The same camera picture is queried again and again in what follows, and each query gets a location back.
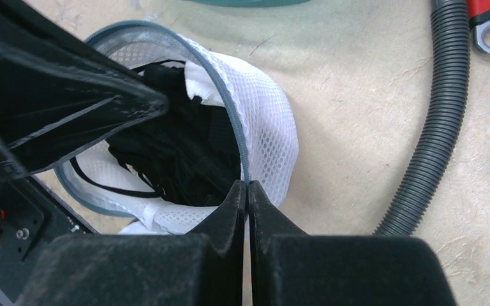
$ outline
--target gray vacuum hose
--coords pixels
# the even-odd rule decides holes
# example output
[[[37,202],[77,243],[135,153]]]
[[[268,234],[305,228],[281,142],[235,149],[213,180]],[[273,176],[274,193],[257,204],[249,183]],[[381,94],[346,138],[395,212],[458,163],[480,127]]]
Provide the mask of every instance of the gray vacuum hose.
[[[411,235],[446,170],[463,122],[470,29],[466,0],[432,0],[433,84],[422,134],[374,235]]]

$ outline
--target bolt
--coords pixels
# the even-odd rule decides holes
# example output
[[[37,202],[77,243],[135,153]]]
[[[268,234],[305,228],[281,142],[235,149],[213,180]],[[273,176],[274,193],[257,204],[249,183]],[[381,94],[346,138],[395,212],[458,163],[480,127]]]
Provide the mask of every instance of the bolt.
[[[23,240],[29,238],[29,230],[26,228],[18,229],[16,232],[16,238]]]

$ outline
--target white mesh fabric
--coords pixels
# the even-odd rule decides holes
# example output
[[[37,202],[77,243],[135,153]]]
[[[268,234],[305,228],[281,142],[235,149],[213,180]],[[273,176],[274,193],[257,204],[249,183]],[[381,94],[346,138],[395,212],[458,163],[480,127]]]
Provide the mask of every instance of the white mesh fabric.
[[[242,179],[247,172],[250,180],[262,183],[272,203],[280,205],[288,191],[298,154],[295,122],[285,93],[273,79],[247,62],[210,52],[198,43],[183,38],[187,46],[173,35],[170,30],[158,25],[147,29],[144,24],[136,32],[124,30],[119,35],[115,34],[113,40],[101,43],[97,50],[133,68],[164,59],[199,64],[189,51],[190,48],[195,49],[224,82],[231,96],[231,101],[224,100],[226,109],[229,112],[235,109],[241,123],[242,131],[236,132],[235,127],[234,131],[242,133],[240,138],[244,141],[239,145],[246,147],[246,155],[241,156]],[[209,84],[209,87],[216,88],[214,84]],[[77,156],[80,167],[91,180],[121,189],[151,191],[142,180],[121,168],[107,149],[107,143],[101,142]],[[147,230],[152,229],[155,233],[186,233],[216,209],[111,193],[84,182],[71,169],[70,163],[64,163],[61,168],[69,190],[77,198],[95,207],[134,215]],[[130,233],[134,228],[143,229],[138,224],[131,224],[124,232]]]

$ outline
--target teal object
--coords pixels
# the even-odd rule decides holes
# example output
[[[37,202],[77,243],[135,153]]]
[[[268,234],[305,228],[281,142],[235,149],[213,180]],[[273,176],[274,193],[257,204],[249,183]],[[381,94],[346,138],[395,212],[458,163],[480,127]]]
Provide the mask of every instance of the teal object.
[[[273,8],[308,2],[309,0],[190,0],[216,6],[231,6],[234,8]]]

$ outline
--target black fabric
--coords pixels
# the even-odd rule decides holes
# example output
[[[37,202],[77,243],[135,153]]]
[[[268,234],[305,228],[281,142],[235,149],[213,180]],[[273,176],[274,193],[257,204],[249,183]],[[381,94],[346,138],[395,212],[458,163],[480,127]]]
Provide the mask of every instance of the black fabric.
[[[234,132],[224,108],[201,105],[202,98],[188,97],[184,68],[162,64],[135,68],[144,81],[168,96],[170,111],[129,127],[107,139],[109,152],[128,170],[131,166],[153,193],[127,191],[100,185],[72,167],[86,182],[106,190],[196,207],[218,206],[241,174]]]

